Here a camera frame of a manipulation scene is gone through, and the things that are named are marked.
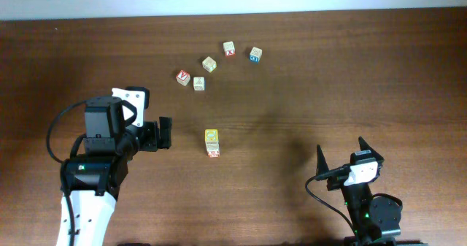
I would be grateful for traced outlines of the wooden block red 9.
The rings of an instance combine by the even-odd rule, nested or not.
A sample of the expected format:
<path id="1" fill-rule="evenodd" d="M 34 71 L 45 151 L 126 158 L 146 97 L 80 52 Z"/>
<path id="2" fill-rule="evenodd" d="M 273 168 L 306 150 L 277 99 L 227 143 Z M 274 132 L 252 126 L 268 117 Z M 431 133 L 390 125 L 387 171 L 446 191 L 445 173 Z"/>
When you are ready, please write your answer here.
<path id="1" fill-rule="evenodd" d="M 206 142 L 206 148 L 208 152 L 219 150 L 220 145 L 218 142 Z"/>

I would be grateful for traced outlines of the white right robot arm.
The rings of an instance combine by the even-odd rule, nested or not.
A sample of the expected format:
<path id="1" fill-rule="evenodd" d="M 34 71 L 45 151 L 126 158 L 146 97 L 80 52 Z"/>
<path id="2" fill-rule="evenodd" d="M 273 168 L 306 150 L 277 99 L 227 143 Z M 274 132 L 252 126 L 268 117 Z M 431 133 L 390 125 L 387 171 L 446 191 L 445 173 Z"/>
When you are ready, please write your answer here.
<path id="1" fill-rule="evenodd" d="M 358 138 L 359 151 L 350 155 L 350 162 L 330 169 L 321 146 L 317 146 L 317 169 L 311 180 L 326 181 L 329 191 L 340 190 L 348 216 L 327 202 L 312 195 L 327 208 L 341 215 L 353 235 L 344 238 L 345 245 L 395 245 L 401 234 L 402 201 L 386 193 L 372 193 L 369 184 L 377 180 L 384 158 L 363 137 Z"/>

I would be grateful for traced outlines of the wooden block red E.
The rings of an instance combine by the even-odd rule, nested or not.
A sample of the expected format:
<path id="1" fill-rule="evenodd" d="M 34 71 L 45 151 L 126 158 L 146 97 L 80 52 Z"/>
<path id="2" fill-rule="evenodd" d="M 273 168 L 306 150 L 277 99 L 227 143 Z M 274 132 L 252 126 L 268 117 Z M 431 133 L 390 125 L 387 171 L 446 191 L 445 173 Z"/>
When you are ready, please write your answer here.
<path id="1" fill-rule="evenodd" d="M 207 152 L 208 156 L 210 158 L 218 158 L 220 156 L 220 151 L 219 150 L 209 150 Z"/>

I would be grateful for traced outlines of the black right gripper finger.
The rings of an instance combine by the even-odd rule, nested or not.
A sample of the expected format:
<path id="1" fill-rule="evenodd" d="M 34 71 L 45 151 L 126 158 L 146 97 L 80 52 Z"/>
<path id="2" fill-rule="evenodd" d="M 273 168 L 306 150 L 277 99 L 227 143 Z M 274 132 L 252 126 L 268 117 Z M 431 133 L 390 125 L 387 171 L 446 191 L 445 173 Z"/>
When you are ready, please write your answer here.
<path id="1" fill-rule="evenodd" d="M 328 178 L 329 171 L 330 169 L 328 168 L 328 164 L 326 162 L 322 148 L 320 145 L 317 145 L 317 166 L 316 166 L 315 180 L 316 181 L 325 180 L 326 178 Z"/>
<path id="2" fill-rule="evenodd" d="M 379 156 L 378 152 L 373 149 L 367 142 L 366 140 L 363 138 L 363 137 L 358 137 L 358 143 L 359 143 L 359 146 L 360 146 L 360 150 L 361 151 L 364 151 L 364 150 L 370 150 L 371 153 L 377 157 Z"/>

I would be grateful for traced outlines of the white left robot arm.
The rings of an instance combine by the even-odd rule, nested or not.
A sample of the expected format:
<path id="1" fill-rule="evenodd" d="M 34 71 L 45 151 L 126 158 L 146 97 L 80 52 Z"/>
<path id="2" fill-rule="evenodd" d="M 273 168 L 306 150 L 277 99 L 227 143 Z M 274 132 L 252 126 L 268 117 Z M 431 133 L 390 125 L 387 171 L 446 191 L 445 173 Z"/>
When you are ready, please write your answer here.
<path id="1" fill-rule="evenodd" d="M 85 133 L 61 162 L 58 245 L 102 245 L 128 162 L 171 147 L 172 119 L 144 120 L 149 100 L 148 89 L 127 87 L 83 101 Z"/>

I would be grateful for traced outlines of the wooden block green 2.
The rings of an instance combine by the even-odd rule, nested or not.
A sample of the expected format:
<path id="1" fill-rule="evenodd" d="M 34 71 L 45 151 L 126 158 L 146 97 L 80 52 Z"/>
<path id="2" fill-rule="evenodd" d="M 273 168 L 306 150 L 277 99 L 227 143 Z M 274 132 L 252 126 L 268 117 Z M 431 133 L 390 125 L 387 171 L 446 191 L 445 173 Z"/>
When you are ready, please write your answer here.
<path id="1" fill-rule="evenodd" d="M 204 139 L 206 143 L 218 143 L 219 134 L 217 129 L 206 129 L 204 134 Z"/>

